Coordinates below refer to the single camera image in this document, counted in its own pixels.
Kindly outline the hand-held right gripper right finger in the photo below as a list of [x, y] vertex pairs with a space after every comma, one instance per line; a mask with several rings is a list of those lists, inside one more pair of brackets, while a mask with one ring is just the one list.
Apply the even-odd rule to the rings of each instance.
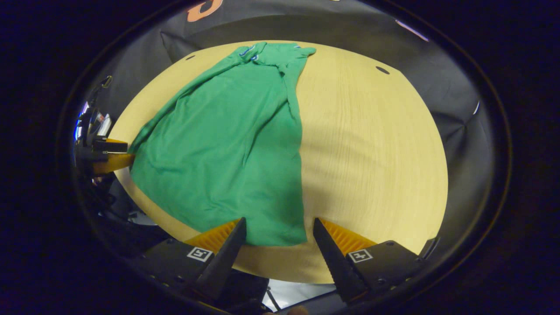
[[392, 291], [426, 265], [427, 247], [416, 254], [397, 241], [376, 243], [323, 218], [313, 237], [344, 303], [356, 304]]

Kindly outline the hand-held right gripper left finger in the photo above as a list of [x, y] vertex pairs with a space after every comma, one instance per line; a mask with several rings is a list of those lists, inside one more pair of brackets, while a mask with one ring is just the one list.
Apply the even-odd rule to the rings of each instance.
[[244, 217], [194, 236], [168, 238], [131, 265], [170, 293], [211, 305], [220, 297], [247, 234]]

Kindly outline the green T-shirt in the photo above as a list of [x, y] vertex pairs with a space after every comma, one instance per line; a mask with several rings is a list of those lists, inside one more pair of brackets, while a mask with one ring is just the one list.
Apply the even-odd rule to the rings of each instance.
[[248, 245], [306, 242], [296, 88], [315, 53], [257, 42], [191, 80], [129, 147], [136, 187], [199, 232], [244, 218]]

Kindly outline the black backdrop cloth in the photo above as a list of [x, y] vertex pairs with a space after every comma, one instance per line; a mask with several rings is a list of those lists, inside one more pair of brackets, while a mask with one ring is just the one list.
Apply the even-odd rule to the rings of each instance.
[[440, 241], [442, 255], [463, 245], [486, 209], [495, 175], [496, 131], [483, 80], [450, 46], [406, 30], [408, 22], [357, 0], [224, 0], [216, 12], [189, 21], [180, 9], [142, 30], [112, 56], [96, 79], [94, 105], [116, 121], [140, 90], [178, 60], [199, 50], [250, 40], [313, 42], [352, 51], [404, 74], [432, 114], [448, 166], [448, 201]]

